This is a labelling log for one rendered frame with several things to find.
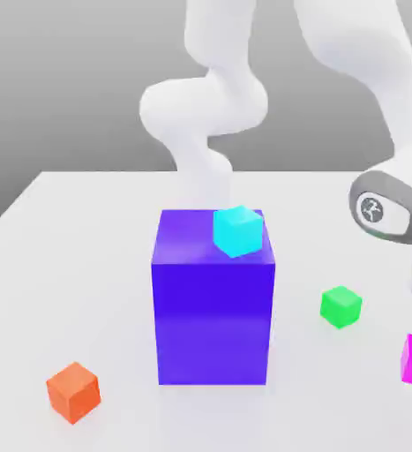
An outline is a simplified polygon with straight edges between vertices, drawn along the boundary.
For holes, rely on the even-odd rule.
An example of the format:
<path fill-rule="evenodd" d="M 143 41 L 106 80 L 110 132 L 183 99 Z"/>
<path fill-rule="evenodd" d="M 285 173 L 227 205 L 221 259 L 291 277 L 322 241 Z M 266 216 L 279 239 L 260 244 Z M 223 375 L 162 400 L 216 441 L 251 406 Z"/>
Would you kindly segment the small cyan cube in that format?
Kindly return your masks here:
<path fill-rule="evenodd" d="M 230 258 L 262 248 L 263 217 L 245 206 L 213 212 L 213 243 Z"/>

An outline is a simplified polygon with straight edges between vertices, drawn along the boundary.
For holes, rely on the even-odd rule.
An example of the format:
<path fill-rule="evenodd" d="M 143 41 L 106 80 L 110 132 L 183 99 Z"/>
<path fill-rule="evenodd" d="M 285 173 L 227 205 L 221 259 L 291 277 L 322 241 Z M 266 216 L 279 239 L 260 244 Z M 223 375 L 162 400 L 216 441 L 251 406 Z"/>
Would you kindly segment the small orange cube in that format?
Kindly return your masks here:
<path fill-rule="evenodd" d="M 101 403 L 99 381 L 78 362 L 72 362 L 46 381 L 51 407 L 74 425 Z"/>

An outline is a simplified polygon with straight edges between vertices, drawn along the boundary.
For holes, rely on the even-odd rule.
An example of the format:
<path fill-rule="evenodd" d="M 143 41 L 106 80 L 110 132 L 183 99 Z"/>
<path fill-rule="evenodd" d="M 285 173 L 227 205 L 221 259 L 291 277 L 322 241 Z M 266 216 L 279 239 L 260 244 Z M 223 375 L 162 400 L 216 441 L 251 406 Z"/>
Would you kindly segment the large purple box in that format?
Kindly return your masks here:
<path fill-rule="evenodd" d="M 213 211 L 164 209 L 151 262 L 161 385 L 263 385 L 275 257 L 230 258 L 213 243 Z"/>

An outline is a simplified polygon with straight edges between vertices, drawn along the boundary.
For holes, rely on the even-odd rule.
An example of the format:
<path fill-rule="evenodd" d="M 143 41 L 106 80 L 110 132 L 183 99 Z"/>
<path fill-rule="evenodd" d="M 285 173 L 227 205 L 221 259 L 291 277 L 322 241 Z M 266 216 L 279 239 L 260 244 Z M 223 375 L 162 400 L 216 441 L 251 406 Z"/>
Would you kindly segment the small green cube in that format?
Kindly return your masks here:
<path fill-rule="evenodd" d="M 362 302 L 355 292 L 338 286 L 322 294 L 320 315 L 336 328 L 344 328 L 359 319 Z"/>

